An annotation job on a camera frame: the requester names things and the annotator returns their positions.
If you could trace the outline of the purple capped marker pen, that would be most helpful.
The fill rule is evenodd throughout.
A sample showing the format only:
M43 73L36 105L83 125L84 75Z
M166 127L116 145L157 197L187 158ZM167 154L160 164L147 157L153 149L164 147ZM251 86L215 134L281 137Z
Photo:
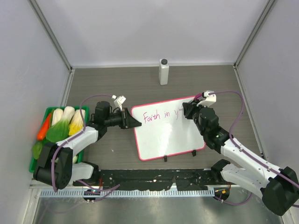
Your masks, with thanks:
M190 100L189 102L192 103L194 100L197 100L198 98L200 98L202 96L201 93L197 94L192 100Z

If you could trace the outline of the pink framed whiteboard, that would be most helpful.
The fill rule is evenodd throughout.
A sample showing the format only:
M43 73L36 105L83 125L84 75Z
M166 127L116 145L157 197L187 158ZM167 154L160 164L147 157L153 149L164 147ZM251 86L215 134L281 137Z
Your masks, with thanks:
M142 124L134 128L140 160L149 161L205 148L196 125L183 114L182 104L193 98L177 98L131 109L133 118Z

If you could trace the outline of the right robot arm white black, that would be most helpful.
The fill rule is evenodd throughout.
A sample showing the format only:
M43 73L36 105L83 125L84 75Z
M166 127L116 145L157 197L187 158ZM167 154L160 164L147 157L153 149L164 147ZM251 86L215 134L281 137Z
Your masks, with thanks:
M259 197L264 205L278 216L284 215L299 199L299 181L290 167L280 168L248 150L219 125L213 108L199 101L182 104L184 117L195 123L206 145L242 168L227 160L213 165L211 179L216 184L225 181L239 185Z

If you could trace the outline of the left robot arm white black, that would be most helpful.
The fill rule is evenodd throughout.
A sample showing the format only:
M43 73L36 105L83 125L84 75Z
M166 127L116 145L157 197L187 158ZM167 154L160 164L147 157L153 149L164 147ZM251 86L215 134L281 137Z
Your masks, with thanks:
M119 108L113 112L109 102L98 102L85 130L63 141L47 142L42 147L33 172L34 180L51 185L54 190L64 189L70 182L83 181L89 186L95 186L100 179L99 166L86 161L73 163L73 157L90 144L99 141L108 127L130 129L141 125L127 108Z

